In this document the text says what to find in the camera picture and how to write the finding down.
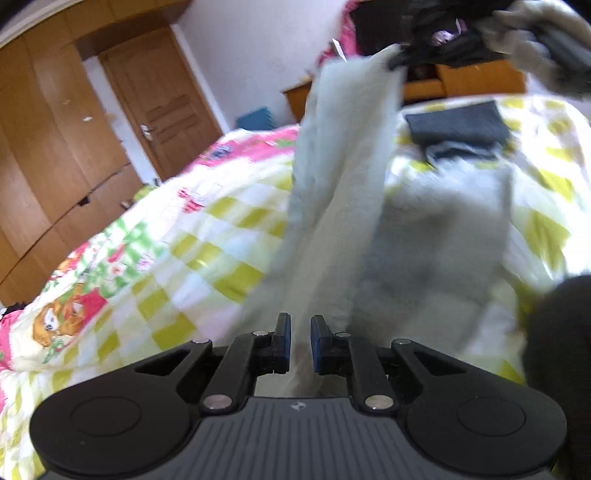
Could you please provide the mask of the right gloved hand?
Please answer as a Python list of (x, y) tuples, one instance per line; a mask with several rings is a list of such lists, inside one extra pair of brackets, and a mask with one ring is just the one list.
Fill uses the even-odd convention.
[(533, 75), (546, 90), (581, 100), (589, 97), (581, 88), (569, 86), (566, 72), (548, 47), (537, 39), (535, 25), (546, 23), (590, 47), (590, 23), (563, 1), (515, 1), (496, 10), (479, 30), (487, 48), (509, 58), (515, 68)]

